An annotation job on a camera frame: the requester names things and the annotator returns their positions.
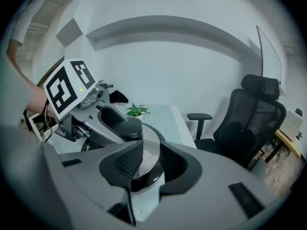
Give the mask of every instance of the white table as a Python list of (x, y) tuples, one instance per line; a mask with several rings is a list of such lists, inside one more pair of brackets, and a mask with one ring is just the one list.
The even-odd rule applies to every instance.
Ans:
[[(114, 105), (122, 113), (131, 107), (127, 105)], [(166, 141), (183, 144), (196, 149), (192, 136), (186, 126), (182, 115), (176, 106), (145, 105), (150, 114), (144, 114), (142, 122), (155, 127), (165, 137)], [(144, 137), (148, 129), (144, 128)], [(57, 153), (79, 152), (86, 138), (71, 142), (54, 134), (48, 142), (52, 144)], [(145, 221), (159, 204), (159, 189), (165, 183), (164, 174), (149, 188), (131, 195), (134, 216), (137, 221)]]

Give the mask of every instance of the green plant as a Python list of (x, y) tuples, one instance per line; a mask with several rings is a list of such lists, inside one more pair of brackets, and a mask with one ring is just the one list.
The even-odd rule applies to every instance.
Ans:
[(137, 107), (134, 103), (132, 103), (132, 107), (126, 109), (126, 111), (127, 110), (130, 110), (126, 113), (127, 115), (132, 115), (135, 117), (140, 116), (142, 113), (150, 113), (149, 111), (147, 111), (148, 108), (145, 108), (144, 105), (140, 105), (139, 107)]

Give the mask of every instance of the potted plant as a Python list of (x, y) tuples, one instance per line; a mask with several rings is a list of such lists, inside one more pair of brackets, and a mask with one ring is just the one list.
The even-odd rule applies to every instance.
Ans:
[(131, 117), (134, 118), (138, 118), (138, 119), (142, 119), (142, 113), (150, 113), (148, 110), (148, 108), (145, 108), (144, 105), (140, 105), (140, 106), (136, 106), (134, 103), (132, 103), (132, 107), (126, 109), (126, 111), (129, 110), (126, 115), (130, 115)]

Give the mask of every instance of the floor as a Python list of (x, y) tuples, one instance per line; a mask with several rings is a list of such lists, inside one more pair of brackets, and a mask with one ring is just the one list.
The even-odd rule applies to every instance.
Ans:
[[(272, 150), (271, 145), (265, 146), (263, 148), (265, 154), (261, 158), (266, 159)], [(303, 160), (297, 158), (292, 152), (288, 156), (288, 151), (285, 146), (280, 151), (280, 154), (278, 155), (277, 153), (267, 164), (264, 178), (265, 184), (277, 196), (283, 196), (290, 192), (291, 185), (300, 175), (304, 164)]]

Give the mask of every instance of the chair headrest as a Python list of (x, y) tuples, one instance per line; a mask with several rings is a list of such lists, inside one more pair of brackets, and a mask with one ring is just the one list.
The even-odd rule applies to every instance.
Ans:
[(275, 101), (279, 98), (279, 82), (277, 79), (248, 74), (243, 78), (241, 86), (245, 91), (258, 97)]

